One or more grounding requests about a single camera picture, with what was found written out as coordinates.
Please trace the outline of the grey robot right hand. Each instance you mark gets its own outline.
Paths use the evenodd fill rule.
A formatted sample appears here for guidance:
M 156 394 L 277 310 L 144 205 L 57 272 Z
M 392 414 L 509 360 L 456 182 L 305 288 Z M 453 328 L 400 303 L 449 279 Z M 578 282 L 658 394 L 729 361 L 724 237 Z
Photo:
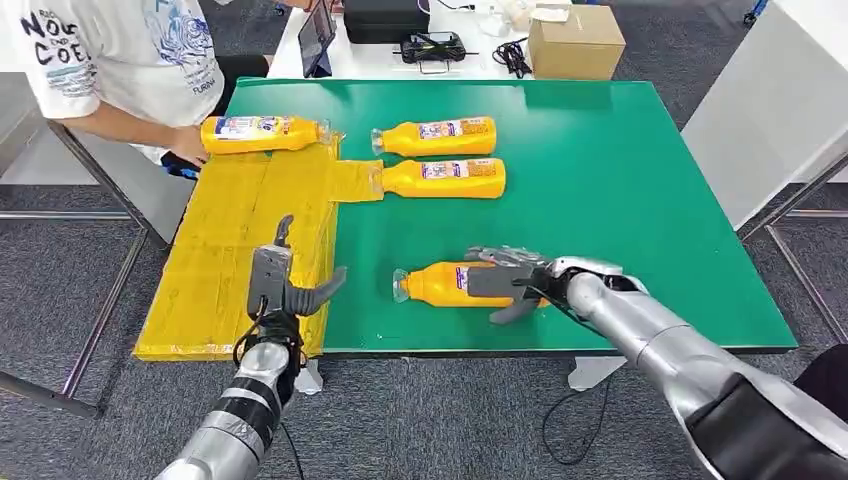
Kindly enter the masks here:
M 483 262 L 482 267 L 468 270 L 467 293 L 472 298 L 510 301 L 507 307 L 490 314 L 491 323 L 512 323 L 530 315 L 541 305 L 542 298 L 534 292 L 528 294 L 528 287 L 522 281 L 531 279 L 537 269 L 544 271 L 550 258 L 524 248 L 472 246 L 464 259 Z

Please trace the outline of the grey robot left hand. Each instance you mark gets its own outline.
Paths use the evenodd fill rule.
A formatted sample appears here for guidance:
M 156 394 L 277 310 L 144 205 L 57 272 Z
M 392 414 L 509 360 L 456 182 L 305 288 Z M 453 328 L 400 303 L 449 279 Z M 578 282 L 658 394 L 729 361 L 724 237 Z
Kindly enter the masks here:
M 246 310 L 256 320 L 271 312 L 282 311 L 295 316 L 315 314 L 341 288 L 347 268 L 339 267 L 329 281 L 317 287 L 297 287 L 290 280 L 294 255 L 287 242 L 294 216 L 284 216 L 277 226 L 274 240 L 253 250 Z

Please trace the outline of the person's right hand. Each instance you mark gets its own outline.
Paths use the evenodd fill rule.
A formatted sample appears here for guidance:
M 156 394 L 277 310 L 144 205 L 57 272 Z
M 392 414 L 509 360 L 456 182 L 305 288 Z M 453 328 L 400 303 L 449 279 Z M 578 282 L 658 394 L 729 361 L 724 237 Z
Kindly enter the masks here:
M 209 157 L 202 141 L 201 129 L 197 125 L 172 128 L 168 149 L 199 168 L 206 164 Z

